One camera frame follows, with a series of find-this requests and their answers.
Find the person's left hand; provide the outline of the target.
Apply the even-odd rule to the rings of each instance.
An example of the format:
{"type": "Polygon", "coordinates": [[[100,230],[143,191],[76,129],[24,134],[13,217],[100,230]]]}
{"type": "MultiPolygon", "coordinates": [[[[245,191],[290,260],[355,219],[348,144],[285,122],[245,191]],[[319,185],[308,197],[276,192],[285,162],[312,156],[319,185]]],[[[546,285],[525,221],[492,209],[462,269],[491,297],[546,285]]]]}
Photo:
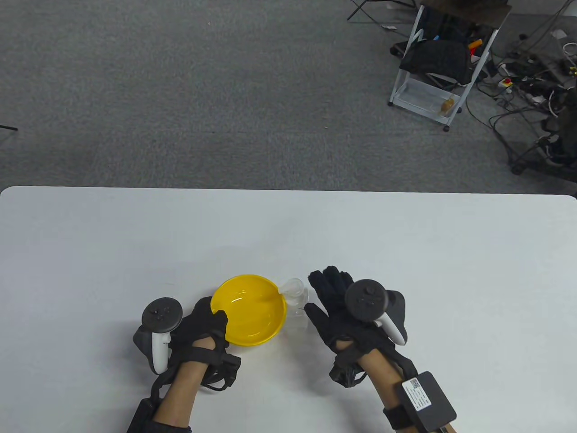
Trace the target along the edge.
{"type": "Polygon", "coordinates": [[[225,340],[228,317],[225,311],[213,312],[211,301],[211,296],[200,299],[192,313],[185,316],[179,326],[171,332],[170,367],[185,362],[199,362],[214,367],[223,364],[225,349],[229,346],[225,340]],[[206,338],[214,341],[214,349],[194,345],[206,338]]]}

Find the person's right hand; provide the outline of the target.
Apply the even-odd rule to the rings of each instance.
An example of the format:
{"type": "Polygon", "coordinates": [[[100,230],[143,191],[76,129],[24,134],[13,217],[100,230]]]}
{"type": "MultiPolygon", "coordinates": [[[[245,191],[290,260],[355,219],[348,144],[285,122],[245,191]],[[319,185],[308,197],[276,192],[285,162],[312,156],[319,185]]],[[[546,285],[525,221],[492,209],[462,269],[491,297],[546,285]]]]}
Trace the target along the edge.
{"type": "Polygon", "coordinates": [[[345,293],[354,282],[349,273],[328,266],[313,271],[308,280],[323,307],[307,303],[305,313],[326,346],[335,353],[354,348],[363,356],[377,349],[388,359],[398,358],[395,344],[381,328],[355,319],[348,311],[345,293]]]}

